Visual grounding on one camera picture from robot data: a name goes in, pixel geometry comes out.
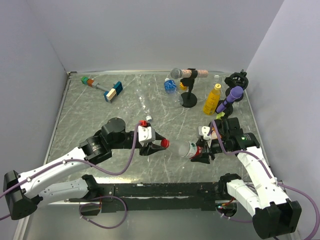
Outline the red bottle cap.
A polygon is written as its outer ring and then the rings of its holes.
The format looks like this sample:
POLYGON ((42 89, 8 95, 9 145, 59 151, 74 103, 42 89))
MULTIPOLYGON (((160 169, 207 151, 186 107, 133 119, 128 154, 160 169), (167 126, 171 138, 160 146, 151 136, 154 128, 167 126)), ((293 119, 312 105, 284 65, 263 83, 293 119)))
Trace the red bottle cap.
POLYGON ((170 141, 168 139, 163 139, 160 145, 167 149, 170 146, 170 141))

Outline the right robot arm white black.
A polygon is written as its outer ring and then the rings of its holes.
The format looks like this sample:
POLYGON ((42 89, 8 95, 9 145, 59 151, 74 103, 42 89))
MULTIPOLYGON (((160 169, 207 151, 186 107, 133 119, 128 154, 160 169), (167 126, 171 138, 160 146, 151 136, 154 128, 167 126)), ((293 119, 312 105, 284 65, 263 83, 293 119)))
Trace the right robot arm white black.
POLYGON ((302 208, 279 186, 255 135, 243 132, 236 117, 216 119, 213 123, 196 129, 198 152, 191 160, 209 164, 216 154, 236 156, 247 171, 254 190, 239 175, 227 173, 218 181, 218 195, 223 199, 235 198, 247 210, 261 239, 295 232, 302 208))

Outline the orange bottle with barcode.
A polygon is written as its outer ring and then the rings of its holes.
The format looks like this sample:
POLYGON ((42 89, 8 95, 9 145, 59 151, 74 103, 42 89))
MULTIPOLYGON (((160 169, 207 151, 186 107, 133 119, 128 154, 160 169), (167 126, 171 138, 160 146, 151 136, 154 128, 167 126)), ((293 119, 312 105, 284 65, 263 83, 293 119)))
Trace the orange bottle with barcode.
POLYGON ((217 140, 218 137, 221 137, 220 133, 214 128, 212 128, 210 135, 212 140, 217 140))

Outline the red label water bottle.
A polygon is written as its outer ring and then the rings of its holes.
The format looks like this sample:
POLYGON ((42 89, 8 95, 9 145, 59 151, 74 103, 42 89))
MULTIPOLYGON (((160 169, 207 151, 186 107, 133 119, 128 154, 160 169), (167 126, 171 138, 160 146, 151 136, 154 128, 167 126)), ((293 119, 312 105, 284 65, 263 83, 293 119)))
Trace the red label water bottle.
POLYGON ((185 140, 169 140, 170 146, 166 148, 172 154, 181 157, 191 159, 198 153, 202 152, 202 148, 197 146, 194 142, 185 140))

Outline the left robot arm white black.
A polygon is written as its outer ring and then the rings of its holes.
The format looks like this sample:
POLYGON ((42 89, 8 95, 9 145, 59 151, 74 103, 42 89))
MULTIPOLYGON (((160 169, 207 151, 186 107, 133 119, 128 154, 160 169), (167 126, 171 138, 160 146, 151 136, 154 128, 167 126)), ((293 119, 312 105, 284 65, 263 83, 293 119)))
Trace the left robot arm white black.
POLYGON ((111 118, 93 136, 62 157, 36 169, 18 173, 11 170, 4 175, 3 192, 12 220, 23 219, 34 213, 38 207, 64 199, 95 200, 99 188, 92 176, 83 176, 72 182, 58 181, 73 173, 95 168, 107 175, 122 175, 130 166, 136 149, 141 156, 149 156, 164 150, 154 144, 164 137, 151 124, 141 120, 133 131, 126 131, 121 118, 111 118), (112 157, 112 151, 129 149, 130 156, 123 170, 112 173, 98 165, 112 157))

